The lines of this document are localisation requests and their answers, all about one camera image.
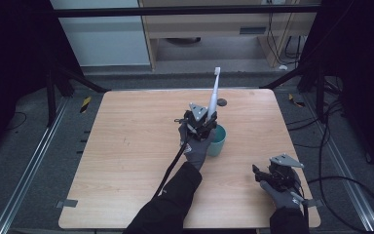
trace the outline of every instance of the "gray floor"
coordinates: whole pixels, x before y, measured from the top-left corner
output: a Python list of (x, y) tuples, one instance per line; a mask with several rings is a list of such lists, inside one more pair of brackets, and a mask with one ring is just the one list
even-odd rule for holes
[[(294, 52), (294, 48), (292, 44), (289, 51)], [(162, 40), (154, 71), (123, 72), (119, 76), (88, 76), (88, 78), (104, 88), (113, 90), (210, 88), (214, 80), (212, 72), (215, 66), (221, 67), (221, 87), (256, 88), (268, 84), (285, 73), (277, 67), (272, 68), (267, 65), (255, 38), (202, 38), (200, 43), (195, 44), (188, 43), (186, 40)], [(296, 106), (288, 99), (288, 94), (298, 95), (295, 89), (297, 81), (298, 79), (295, 78), (275, 90), (286, 123), (315, 118), (312, 111), (314, 91), (302, 95), (302, 99), (308, 104), (305, 107)], [(31, 180), (17, 214), (11, 220), (10, 232), (67, 232), (57, 225), (60, 209), (55, 205), (57, 201), (67, 196), (81, 152), (85, 148), (85, 139), (88, 138), (88, 131), (92, 128), (102, 99), (102, 94), (97, 94), (75, 82), (73, 85), (76, 88), (73, 97), (57, 96), (58, 104), (64, 101), (67, 103), (65, 113), (38, 171)], [(87, 96), (91, 96), (92, 101), (86, 113), (80, 113), (82, 102)], [(333, 95), (326, 95), (326, 103), (336, 99), (337, 97)], [(18, 102), (17, 112), (20, 113), (15, 115), (8, 127), (11, 130), (8, 130), (0, 140), (0, 214), (11, 199), (35, 148), (46, 131), (45, 90), (23, 97)], [(306, 122), (309, 121), (289, 124), (288, 128), (292, 129)], [(302, 130), (290, 131), (298, 157), (306, 165), (304, 173), (308, 180), (318, 177), (318, 146), (323, 129), (322, 124), (313, 124)], [(366, 163), (365, 152), (349, 121), (344, 117), (343, 109), (330, 116), (329, 130), (331, 140), (323, 148), (321, 157), (322, 175), (348, 174), (374, 192), (374, 165)], [(322, 196), (318, 184), (312, 183), (310, 187), (314, 198), (320, 199)], [(372, 217), (372, 214), (361, 210), (362, 206), (355, 205), (361, 196), (360, 193), (359, 195), (350, 193), (352, 190), (350, 183), (325, 181), (323, 190), (329, 206), (352, 225), (363, 229), (363, 214), (369, 215), (365, 219)], [(369, 205), (370, 211), (374, 212), (373, 200), (366, 194), (363, 195), (363, 199)], [(321, 226), (313, 229), (312, 233), (357, 233), (338, 221), (327, 207), (320, 207), (318, 210)], [(262, 230), (262, 233), (269, 233), (269, 230)]]

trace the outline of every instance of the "black sleeve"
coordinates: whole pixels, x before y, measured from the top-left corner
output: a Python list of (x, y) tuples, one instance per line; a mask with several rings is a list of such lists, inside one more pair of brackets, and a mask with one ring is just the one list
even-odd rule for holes
[(309, 234), (309, 225), (298, 209), (281, 208), (270, 217), (272, 234)]
[(138, 212), (124, 234), (182, 233), (184, 217), (201, 182), (200, 172), (185, 162), (164, 186), (162, 194)]

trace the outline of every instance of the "black glove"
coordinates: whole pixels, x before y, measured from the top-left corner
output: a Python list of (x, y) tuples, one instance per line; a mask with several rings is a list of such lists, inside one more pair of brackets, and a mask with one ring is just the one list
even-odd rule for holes
[[(180, 132), (180, 143), (182, 145), (187, 137), (187, 124), (181, 124), (181, 126), (178, 128), (178, 131)], [(187, 147), (184, 150), (184, 155), (187, 158), (187, 162), (192, 164), (197, 170), (200, 170), (203, 163), (205, 162), (207, 149), (214, 138), (215, 132), (214, 130), (211, 130), (208, 138), (205, 140), (196, 140), (192, 137), (190, 137), (190, 139), (188, 140)]]
[(296, 174), (296, 172), (294, 172), (294, 178), (295, 178), (294, 188), (289, 188), (283, 192), (278, 192), (265, 180), (260, 181), (260, 187), (262, 187), (272, 197), (273, 202), (275, 203), (276, 210), (283, 208), (283, 207), (292, 208), (292, 209), (300, 209), (301, 201), (295, 198), (290, 193), (290, 192), (295, 192), (296, 194), (298, 194), (297, 191), (295, 191), (295, 188), (296, 189), (300, 188), (300, 178)]

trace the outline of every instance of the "green cup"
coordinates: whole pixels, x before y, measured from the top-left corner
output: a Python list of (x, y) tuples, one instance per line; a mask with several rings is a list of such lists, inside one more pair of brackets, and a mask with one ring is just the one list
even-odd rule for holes
[(223, 148), (224, 141), (226, 140), (226, 130), (221, 125), (215, 128), (215, 138), (207, 149), (208, 156), (218, 156)]

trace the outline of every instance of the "black metal pole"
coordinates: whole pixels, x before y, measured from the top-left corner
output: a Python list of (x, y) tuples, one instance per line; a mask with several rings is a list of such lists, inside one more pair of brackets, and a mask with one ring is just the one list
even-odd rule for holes
[(165, 15), (216, 15), (216, 14), (268, 14), (268, 13), (314, 13), (321, 10), (321, 4), (309, 5), (232, 5), (232, 6), (188, 6), (188, 7), (147, 7), (107, 9), (65, 9), (34, 11), (30, 14), (57, 18), (89, 17), (133, 17)]

